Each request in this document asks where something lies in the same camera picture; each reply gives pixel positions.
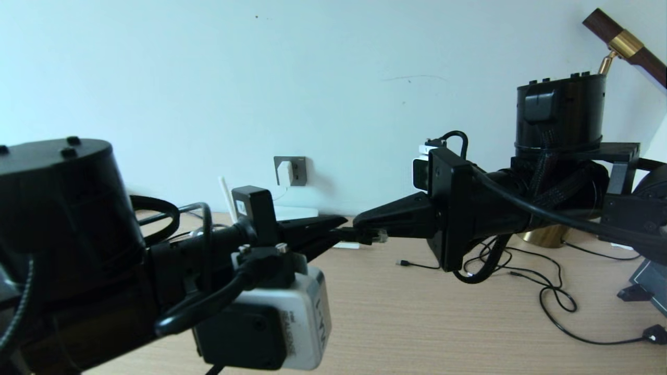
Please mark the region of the dark framed panel on stand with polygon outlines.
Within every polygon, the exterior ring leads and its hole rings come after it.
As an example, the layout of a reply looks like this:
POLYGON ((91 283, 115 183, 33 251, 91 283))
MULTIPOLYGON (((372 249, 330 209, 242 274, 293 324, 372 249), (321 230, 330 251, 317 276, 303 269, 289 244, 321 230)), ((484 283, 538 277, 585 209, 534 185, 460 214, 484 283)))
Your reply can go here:
POLYGON ((667 266, 644 259, 617 297, 624 302, 650 302, 667 318, 667 266))

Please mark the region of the brass desk lamp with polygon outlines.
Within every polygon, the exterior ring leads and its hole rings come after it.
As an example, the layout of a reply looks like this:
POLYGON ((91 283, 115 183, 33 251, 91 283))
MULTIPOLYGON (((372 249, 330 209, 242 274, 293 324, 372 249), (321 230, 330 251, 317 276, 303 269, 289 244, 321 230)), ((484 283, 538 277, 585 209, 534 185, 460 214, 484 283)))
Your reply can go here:
POLYGON ((667 163, 640 157, 633 142, 604 142, 607 74, 621 59, 667 89, 667 66, 602 9, 583 25, 609 50, 597 73, 517 89, 516 159, 529 160, 540 189, 521 207, 531 228, 560 224, 631 245, 647 258, 667 253, 667 163))

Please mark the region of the grey wall socket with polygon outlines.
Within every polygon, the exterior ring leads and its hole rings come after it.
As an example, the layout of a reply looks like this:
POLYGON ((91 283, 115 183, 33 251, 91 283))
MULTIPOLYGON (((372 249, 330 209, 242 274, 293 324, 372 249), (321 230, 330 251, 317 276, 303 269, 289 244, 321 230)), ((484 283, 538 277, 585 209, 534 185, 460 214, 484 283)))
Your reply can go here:
POLYGON ((283 160, 290 160, 293 166, 294 180, 290 187, 307 185, 306 158, 301 156, 274 156, 274 170, 277 182, 276 169, 283 160))

